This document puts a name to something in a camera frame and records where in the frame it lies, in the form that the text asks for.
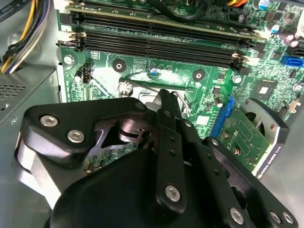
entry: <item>black cable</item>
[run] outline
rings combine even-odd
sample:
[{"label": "black cable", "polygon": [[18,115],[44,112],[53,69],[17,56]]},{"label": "black cable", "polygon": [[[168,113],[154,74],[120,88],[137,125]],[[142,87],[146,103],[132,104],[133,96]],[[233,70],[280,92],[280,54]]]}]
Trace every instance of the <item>black cable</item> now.
[{"label": "black cable", "polygon": [[187,22],[194,22],[197,19],[202,18],[206,15],[206,11],[208,9],[208,3],[204,0],[200,0],[200,8],[196,11],[196,13],[192,15],[179,15],[171,11],[163,1],[160,0],[147,0],[147,2],[156,8],[161,14],[170,18],[171,20],[180,22],[180,23],[187,23]]},{"label": "black cable", "polygon": [[23,9],[31,0],[14,0],[0,9],[0,22],[13,16],[15,13]]},{"label": "black cable", "polygon": [[4,61],[6,61],[6,59],[9,56],[15,55],[18,52],[20,52],[20,50],[23,49],[23,47],[26,45],[28,40],[31,38],[31,36],[33,35],[35,29],[37,28],[39,20],[43,14],[44,3],[45,3],[44,1],[41,1],[41,3],[38,4],[38,9],[35,10],[34,19],[31,23],[29,30],[28,30],[26,36],[24,37],[24,39],[15,44],[9,45],[8,50],[5,52],[5,54],[3,56]]}]

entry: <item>screw hole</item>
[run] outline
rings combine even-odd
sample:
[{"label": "screw hole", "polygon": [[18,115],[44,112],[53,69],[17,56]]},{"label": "screw hole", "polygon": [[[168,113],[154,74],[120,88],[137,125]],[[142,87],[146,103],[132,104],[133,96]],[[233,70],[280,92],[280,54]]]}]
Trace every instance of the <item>screw hole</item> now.
[{"label": "screw hole", "polygon": [[174,157],[174,156],[175,156],[174,150],[170,150],[170,151],[169,151],[169,154],[170,154],[172,157]]},{"label": "screw hole", "polygon": [[217,171],[217,170],[213,170],[213,171],[214,171],[215,175],[219,176],[219,171]]}]

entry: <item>chip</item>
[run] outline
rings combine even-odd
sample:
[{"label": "chip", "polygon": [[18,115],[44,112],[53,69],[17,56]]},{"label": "chip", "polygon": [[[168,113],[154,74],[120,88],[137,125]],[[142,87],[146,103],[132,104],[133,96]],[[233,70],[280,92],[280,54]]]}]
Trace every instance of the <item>chip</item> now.
[{"label": "chip", "polygon": [[220,94],[220,88],[214,87],[212,93],[213,94]]},{"label": "chip", "polygon": [[265,52],[260,52],[260,53],[258,53],[258,55],[257,55],[257,57],[258,58],[264,58],[264,55],[265,55]]},{"label": "chip", "polygon": [[267,101],[273,93],[276,85],[277,81],[258,80],[251,93],[251,97],[258,100]]},{"label": "chip", "polygon": [[264,16],[264,21],[267,21],[267,22],[273,21],[275,15],[276,14],[274,12],[266,12],[266,14]]},{"label": "chip", "polygon": [[278,60],[281,57],[281,55],[282,55],[281,53],[274,53],[272,55],[272,59]]},{"label": "chip", "polygon": [[295,78],[296,77],[296,70],[293,70],[290,75],[289,78]]},{"label": "chip", "polygon": [[294,13],[290,13],[290,14],[288,15],[288,18],[289,18],[289,19],[293,19],[293,18],[294,18],[294,16],[295,16],[295,14],[294,14]]},{"label": "chip", "polygon": [[218,76],[218,78],[219,79],[225,79],[225,76],[226,76],[225,73],[220,73],[219,76]]},{"label": "chip", "polygon": [[286,8],[286,6],[287,6],[287,3],[281,2],[280,6],[279,6],[279,8],[277,10],[278,11],[284,11],[285,8]]},{"label": "chip", "polygon": [[274,16],[273,20],[280,20],[281,17],[282,17],[281,13],[275,13],[275,16]]}]

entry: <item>capacitor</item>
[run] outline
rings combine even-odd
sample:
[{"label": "capacitor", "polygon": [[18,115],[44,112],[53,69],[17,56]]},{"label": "capacitor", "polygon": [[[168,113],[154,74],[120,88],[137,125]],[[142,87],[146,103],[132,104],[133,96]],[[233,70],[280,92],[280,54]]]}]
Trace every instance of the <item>capacitor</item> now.
[{"label": "capacitor", "polygon": [[80,83],[81,80],[82,80],[82,72],[77,71],[77,72],[75,73],[75,75],[74,75],[74,81],[75,81],[76,83]]},{"label": "capacitor", "polygon": [[252,6],[255,10],[266,10],[269,6],[269,0],[255,0]]},{"label": "capacitor", "polygon": [[280,30],[280,26],[275,23],[269,23],[265,27],[265,31],[271,32],[271,33],[277,33]]},{"label": "capacitor", "polygon": [[299,41],[298,40],[293,40],[291,42],[283,41],[283,43],[292,47],[292,48],[295,48],[296,46],[298,46]]},{"label": "capacitor", "polygon": [[223,107],[223,102],[221,101],[221,99],[220,99],[218,96],[215,97],[213,100],[214,100],[214,103],[216,104],[216,106],[217,106],[218,108]]},{"label": "capacitor", "polygon": [[294,40],[295,35],[291,34],[290,32],[280,32],[278,34],[279,38],[283,41],[291,42]]},{"label": "capacitor", "polygon": [[151,74],[152,76],[156,76],[156,75],[157,75],[157,67],[156,67],[155,65],[151,65],[151,66],[149,67],[149,69],[150,69],[150,74]]},{"label": "capacitor", "polygon": [[294,84],[293,85],[293,91],[296,92],[296,91],[299,91],[302,89],[302,86],[300,84]]},{"label": "capacitor", "polygon": [[94,170],[94,163],[93,162],[90,162],[88,165],[87,165],[87,169],[86,169],[86,173],[87,174],[90,174],[92,173]]},{"label": "capacitor", "polygon": [[232,78],[232,81],[233,81],[233,83],[235,83],[235,84],[239,84],[239,83],[241,83],[241,81],[242,81],[242,77],[241,77],[240,75],[235,75],[235,76]]}]

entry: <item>mounting hole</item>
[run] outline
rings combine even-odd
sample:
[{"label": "mounting hole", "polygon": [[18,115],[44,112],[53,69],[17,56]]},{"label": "mounting hole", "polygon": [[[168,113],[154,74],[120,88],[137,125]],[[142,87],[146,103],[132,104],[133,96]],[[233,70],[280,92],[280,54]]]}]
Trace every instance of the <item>mounting hole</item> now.
[{"label": "mounting hole", "polygon": [[149,132],[149,131],[146,131],[146,132],[142,133],[142,138],[143,139],[148,139],[148,138],[150,138],[150,136],[151,136],[151,132]]},{"label": "mounting hole", "polygon": [[170,150],[170,151],[169,151],[169,154],[170,154],[172,157],[174,157],[174,156],[175,156],[174,150]]},{"label": "mounting hole", "polygon": [[218,170],[213,170],[214,174],[219,176],[219,171]]}]

